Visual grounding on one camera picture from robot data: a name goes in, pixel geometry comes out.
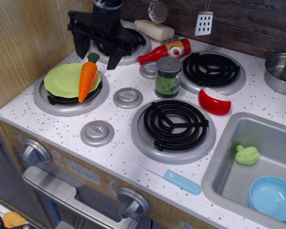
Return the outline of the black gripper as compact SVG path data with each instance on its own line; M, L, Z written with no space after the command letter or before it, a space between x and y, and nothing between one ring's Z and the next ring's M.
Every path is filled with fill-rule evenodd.
M124 52L131 52L135 48L138 38L122 26L121 13L121 4L94 4L92 12L68 12L68 30L73 35L75 50L81 59L87 54L93 40L113 48L107 70L114 70Z

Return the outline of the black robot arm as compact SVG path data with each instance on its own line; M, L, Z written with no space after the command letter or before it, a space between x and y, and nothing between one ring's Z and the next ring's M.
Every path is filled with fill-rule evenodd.
M91 13L68 12L70 22L67 29L73 34L80 58L87 54L91 40L111 49L108 70L114 70L123 56L132 54L138 38L121 24L122 5L122 0L94 0Z

